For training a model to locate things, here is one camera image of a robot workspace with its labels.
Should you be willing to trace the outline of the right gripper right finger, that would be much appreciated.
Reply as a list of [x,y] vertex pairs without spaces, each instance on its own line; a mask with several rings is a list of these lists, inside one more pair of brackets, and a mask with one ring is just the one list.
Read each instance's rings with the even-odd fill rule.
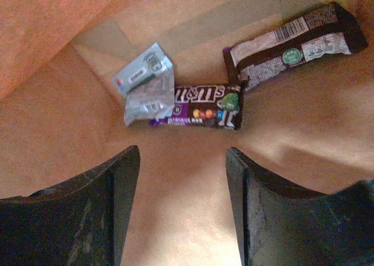
[[226,175],[242,265],[372,265],[373,181],[317,192],[239,149]]

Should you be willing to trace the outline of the dark snack bar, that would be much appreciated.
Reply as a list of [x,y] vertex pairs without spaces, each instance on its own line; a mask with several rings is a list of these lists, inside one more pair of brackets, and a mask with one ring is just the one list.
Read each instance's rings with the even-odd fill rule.
[[339,3],[330,2],[223,49],[223,57],[229,83],[250,90],[324,55],[356,54],[367,46],[356,18]]

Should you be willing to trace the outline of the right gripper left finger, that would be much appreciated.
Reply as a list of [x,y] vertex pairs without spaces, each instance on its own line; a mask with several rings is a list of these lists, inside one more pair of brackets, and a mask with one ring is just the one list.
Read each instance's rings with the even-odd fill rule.
[[140,171],[130,146],[29,196],[1,200],[2,265],[120,265]]

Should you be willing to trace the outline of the red brown paper bag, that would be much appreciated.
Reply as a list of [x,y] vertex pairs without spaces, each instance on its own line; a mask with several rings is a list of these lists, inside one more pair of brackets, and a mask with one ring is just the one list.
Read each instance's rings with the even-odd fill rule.
[[126,127],[112,76],[158,43],[177,84],[223,84],[225,47],[330,1],[373,42],[373,0],[1,0],[1,197],[63,182],[135,144],[122,264],[240,265],[227,149],[327,194],[373,178],[373,46],[247,93],[237,132]]

